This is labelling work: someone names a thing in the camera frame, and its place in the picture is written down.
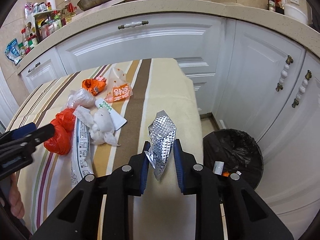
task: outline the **floor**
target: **floor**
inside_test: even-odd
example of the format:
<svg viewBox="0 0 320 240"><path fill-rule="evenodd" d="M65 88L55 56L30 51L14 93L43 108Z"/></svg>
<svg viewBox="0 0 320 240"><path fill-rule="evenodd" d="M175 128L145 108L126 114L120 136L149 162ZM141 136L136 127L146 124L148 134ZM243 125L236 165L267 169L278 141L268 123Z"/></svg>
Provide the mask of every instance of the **floor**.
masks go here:
<svg viewBox="0 0 320 240"><path fill-rule="evenodd" d="M202 137L205 137L207 134L218 130L212 117L201 119L201 128L202 128ZM224 216L223 205L221 204L220 207L221 207L221 215L222 215L224 240L228 240L227 225L226 225L226 219Z"/></svg>

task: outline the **silver foil wrapper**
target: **silver foil wrapper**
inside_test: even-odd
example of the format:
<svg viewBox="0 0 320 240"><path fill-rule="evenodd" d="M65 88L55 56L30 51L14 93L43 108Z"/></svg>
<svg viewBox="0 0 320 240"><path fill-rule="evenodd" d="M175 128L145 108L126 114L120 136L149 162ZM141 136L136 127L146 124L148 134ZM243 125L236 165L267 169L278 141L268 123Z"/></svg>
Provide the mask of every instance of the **silver foil wrapper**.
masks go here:
<svg viewBox="0 0 320 240"><path fill-rule="evenodd" d="M176 126L162 110L156 114L156 119L148 129L152 144L149 151L145 151L145 154L155 169L156 179L159 180L168 162L176 136Z"/></svg>

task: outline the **white cabinet door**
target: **white cabinet door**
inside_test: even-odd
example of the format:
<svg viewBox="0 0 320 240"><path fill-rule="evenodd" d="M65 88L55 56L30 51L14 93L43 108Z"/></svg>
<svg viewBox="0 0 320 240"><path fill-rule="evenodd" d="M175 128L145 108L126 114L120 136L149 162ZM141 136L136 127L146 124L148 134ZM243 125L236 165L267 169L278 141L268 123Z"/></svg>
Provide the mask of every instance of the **white cabinet door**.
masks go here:
<svg viewBox="0 0 320 240"><path fill-rule="evenodd" d="M292 103L312 73L295 108ZM320 60L306 54L301 73L287 103L259 142L264 156L257 193L294 233L307 229L320 208Z"/></svg>
<svg viewBox="0 0 320 240"><path fill-rule="evenodd" d="M143 21L148 24L134 24ZM118 29L130 23L135 27ZM224 18L200 14L140 15L92 28L57 48L68 74L135 59L175 58L194 80L199 114L206 114L212 110L210 95L225 24Z"/></svg>
<svg viewBox="0 0 320 240"><path fill-rule="evenodd" d="M283 90L276 91L287 56L290 65ZM305 49L284 36L237 21L236 34L220 107L215 116L226 128L247 132L259 141L272 125L300 73Z"/></svg>
<svg viewBox="0 0 320 240"><path fill-rule="evenodd" d="M67 73L56 47L46 51L21 72L21 77L30 93L41 84L65 75Z"/></svg>

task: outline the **striped tablecloth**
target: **striped tablecloth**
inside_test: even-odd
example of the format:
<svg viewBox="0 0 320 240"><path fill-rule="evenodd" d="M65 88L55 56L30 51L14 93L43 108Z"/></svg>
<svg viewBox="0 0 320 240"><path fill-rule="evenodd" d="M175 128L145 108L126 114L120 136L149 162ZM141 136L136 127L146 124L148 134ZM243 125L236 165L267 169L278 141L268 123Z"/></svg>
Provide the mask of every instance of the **striped tablecloth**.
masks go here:
<svg viewBox="0 0 320 240"><path fill-rule="evenodd" d="M110 174L119 166L127 164L132 155L141 153L144 141L150 140L147 127L161 110L165 110L175 123L176 138L180 139L183 149L193 153L197 161L202 163L201 124L193 84L174 59L144 59L105 65L43 84L21 105L7 130L29 122L34 122L37 127L48 124L63 109L70 90L81 88L84 79L99 75L107 77L114 66L127 74L127 80L133 87L133 96L112 104L128 121L115 133L120 146L92 145L95 175ZM97 98L105 96L106 90ZM33 154L34 162L18 172L18 187L25 206L24 220L31 232L40 227L70 192L70 157L70 154L60 156L48 152L43 145L39 145ZM161 181L156 181L150 168L145 194L132 198L130 202L133 205L131 236L134 239L194 239L195 197L180 193L172 155ZM101 239L102 234L102 216L103 212L98 239ZM155 227L163 228L165 233L155 235Z"/></svg>

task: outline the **trash can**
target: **trash can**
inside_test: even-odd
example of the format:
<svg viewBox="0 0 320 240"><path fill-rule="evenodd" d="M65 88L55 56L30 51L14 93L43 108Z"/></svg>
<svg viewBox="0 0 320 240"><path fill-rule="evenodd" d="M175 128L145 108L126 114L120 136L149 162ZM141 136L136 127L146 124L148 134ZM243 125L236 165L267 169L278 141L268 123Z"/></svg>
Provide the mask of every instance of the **trash can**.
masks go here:
<svg viewBox="0 0 320 240"><path fill-rule="evenodd" d="M256 141L246 132L223 129L203 139L204 166L213 170L215 161L224 162L222 172L241 172L255 189L262 177L263 158Z"/></svg>

